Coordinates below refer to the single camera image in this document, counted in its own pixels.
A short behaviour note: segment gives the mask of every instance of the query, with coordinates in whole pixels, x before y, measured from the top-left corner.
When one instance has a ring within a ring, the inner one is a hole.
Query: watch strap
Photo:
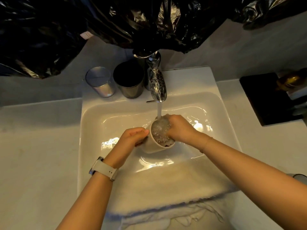
[[[91,168],[89,174],[93,175],[95,171],[106,175],[110,178],[111,181],[115,181],[117,176],[117,169],[112,168],[111,166],[105,164],[103,162],[103,157],[99,157],[97,161],[94,163],[93,167]]]

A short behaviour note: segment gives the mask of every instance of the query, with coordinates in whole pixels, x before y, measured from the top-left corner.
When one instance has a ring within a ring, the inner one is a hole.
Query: cup
[[[113,77],[125,97],[137,98],[143,93],[144,70],[135,59],[117,65]]]
[[[102,97],[111,97],[116,91],[113,77],[104,67],[90,69],[85,75],[85,80]]]
[[[154,120],[146,129],[149,129],[149,134],[148,136],[143,140],[143,143],[141,144],[141,149],[145,152],[145,153],[154,153],[154,152],[159,152],[168,148],[171,148],[175,145],[175,142],[173,144],[171,144],[168,147],[164,147],[162,145],[159,145],[155,139],[153,138],[153,135],[151,133],[151,126],[152,124],[157,121]]]

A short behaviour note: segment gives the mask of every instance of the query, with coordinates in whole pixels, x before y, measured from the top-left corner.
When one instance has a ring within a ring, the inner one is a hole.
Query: chrome faucet
[[[156,102],[164,102],[167,97],[166,85],[160,67],[161,54],[156,51],[150,55],[140,55],[133,51],[134,57],[144,58],[149,68],[147,69],[148,83],[151,96]]]

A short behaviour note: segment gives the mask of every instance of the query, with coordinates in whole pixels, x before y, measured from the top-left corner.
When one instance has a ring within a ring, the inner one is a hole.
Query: countertop
[[[244,153],[307,174],[302,120],[262,127],[238,80],[217,82]],[[77,197],[82,99],[0,108],[0,229],[55,229]],[[237,230],[281,229],[238,192]]]

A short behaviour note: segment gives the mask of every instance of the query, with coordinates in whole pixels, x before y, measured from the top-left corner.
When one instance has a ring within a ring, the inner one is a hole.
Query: white cup
[[[145,153],[154,153],[154,152],[159,152],[168,148],[171,148],[175,145],[175,142],[173,144],[171,144],[168,147],[164,147],[162,145],[159,145],[155,139],[153,138],[153,135],[151,133],[151,126],[152,124],[157,121],[154,120],[146,129],[149,129],[149,134],[148,136],[143,140],[143,143],[141,144],[141,149],[145,152]]]

